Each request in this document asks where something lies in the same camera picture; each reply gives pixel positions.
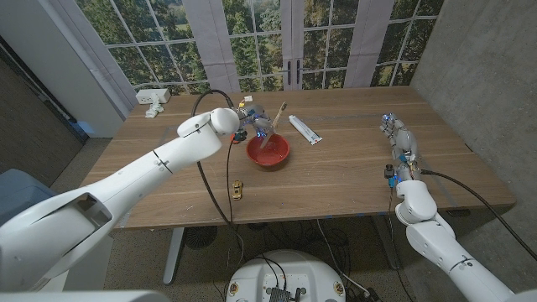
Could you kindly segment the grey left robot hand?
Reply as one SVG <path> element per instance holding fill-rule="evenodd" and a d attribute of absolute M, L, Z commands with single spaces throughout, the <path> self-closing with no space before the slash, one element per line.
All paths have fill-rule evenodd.
<path fill-rule="evenodd" d="M 264 107 L 261 105 L 252 104 L 240 107 L 237 110 L 237 115 L 240 121 L 239 129 L 236 131 L 238 141 L 246 139 L 248 133 L 245 127 L 248 124 L 253 126 L 258 136 L 264 137 L 269 133 L 274 133 L 270 116 L 264 111 Z"/>

